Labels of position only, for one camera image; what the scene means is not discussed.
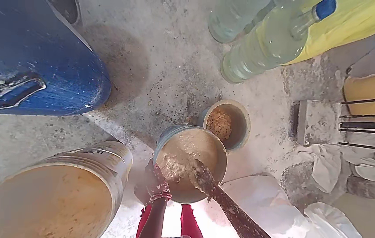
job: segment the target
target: mixing stick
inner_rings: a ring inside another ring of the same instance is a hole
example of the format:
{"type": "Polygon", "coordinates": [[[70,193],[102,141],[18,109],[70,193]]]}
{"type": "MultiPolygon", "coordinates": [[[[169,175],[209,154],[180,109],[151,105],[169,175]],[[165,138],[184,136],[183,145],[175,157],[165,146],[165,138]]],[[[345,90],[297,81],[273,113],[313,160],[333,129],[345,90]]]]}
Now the mixing stick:
{"type": "Polygon", "coordinates": [[[239,206],[217,185],[210,170],[199,160],[194,166],[197,185],[208,195],[208,201],[214,199],[226,214],[240,238],[270,238],[239,206]]]}

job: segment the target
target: metal bar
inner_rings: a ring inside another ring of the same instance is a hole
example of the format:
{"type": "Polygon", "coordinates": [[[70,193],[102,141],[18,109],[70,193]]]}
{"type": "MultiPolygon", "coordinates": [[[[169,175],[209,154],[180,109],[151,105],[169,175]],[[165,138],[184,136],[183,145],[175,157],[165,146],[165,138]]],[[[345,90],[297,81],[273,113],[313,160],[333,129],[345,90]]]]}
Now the metal bar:
{"type": "Polygon", "coordinates": [[[369,145],[362,145],[362,144],[353,144],[353,143],[346,143],[346,142],[339,142],[340,145],[347,145],[347,146],[354,146],[354,147],[360,147],[360,148],[367,148],[367,149],[375,149],[375,146],[369,146],[369,145]]]}
{"type": "Polygon", "coordinates": [[[342,104],[342,105],[348,105],[348,104],[365,103],[365,102],[375,102],[375,99],[357,100],[357,101],[350,101],[350,102],[341,102],[340,104],[342,104]]]}
{"type": "Polygon", "coordinates": [[[375,122],[341,122],[340,127],[357,129],[375,129],[375,122]]]}
{"type": "Polygon", "coordinates": [[[342,115],[340,118],[361,118],[361,117],[375,117],[375,115],[342,115]]]}
{"type": "Polygon", "coordinates": [[[348,132],[364,132],[364,133],[375,133],[375,130],[355,130],[355,129],[344,129],[340,128],[340,131],[348,131],[348,132]]]}

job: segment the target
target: dirty floor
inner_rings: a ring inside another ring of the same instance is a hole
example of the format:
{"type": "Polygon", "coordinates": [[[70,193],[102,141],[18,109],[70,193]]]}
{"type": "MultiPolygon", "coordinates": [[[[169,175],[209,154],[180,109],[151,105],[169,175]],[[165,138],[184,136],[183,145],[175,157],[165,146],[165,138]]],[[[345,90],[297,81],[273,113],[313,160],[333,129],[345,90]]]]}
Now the dirty floor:
{"type": "MultiPolygon", "coordinates": [[[[111,99],[84,116],[0,116],[0,181],[39,159],[114,136],[132,150],[134,165],[123,203],[104,238],[134,237],[142,206],[131,181],[172,123],[194,125],[198,114],[218,100],[237,100],[249,112],[251,135],[244,148],[229,154],[225,181],[253,174],[286,181],[286,168],[303,180],[312,165],[298,165],[301,161],[290,156],[297,148],[292,102],[341,101],[347,68],[352,67],[356,76],[363,74],[353,67],[360,59],[365,59],[361,64],[365,73],[375,73],[368,67],[375,67],[375,57],[368,59],[375,55],[372,38],[362,41],[361,48],[333,49],[232,85],[221,77],[219,66],[233,43],[216,42],[207,29],[215,0],[79,0],[79,4],[81,18],[74,27],[106,63],[115,84],[111,99]]],[[[193,208],[204,237],[236,237],[216,203],[202,201],[193,208]]],[[[163,237],[180,235],[180,211],[179,204],[169,203],[163,237]]]]}

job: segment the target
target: person's left hand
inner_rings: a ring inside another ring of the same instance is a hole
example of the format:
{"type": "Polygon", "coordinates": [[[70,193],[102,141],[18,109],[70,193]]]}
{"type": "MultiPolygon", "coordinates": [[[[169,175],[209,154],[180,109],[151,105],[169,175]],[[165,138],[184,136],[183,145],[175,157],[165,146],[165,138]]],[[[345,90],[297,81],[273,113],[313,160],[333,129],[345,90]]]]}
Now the person's left hand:
{"type": "Polygon", "coordinates": [[[158,164],[154,164],[152,159],[145,167],[143,183],[135,187],[135,195],[144,205],[162,197],[168,200],[171,199],[169,184],[165,180],[158,164]]]}

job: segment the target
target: blue bottle cap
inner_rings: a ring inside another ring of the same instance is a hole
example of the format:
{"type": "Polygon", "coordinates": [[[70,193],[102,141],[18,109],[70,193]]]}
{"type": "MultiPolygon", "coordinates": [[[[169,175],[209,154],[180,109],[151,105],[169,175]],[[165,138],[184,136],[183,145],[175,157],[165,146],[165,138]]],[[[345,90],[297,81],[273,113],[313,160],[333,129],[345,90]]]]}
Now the blue bottle cap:
{"type": "Polygon", "coordinates": [[[336,10],[336,0],[322,0],[315,7],[315,12],[320,20],[330,16],[334,10],[336,10]]]}

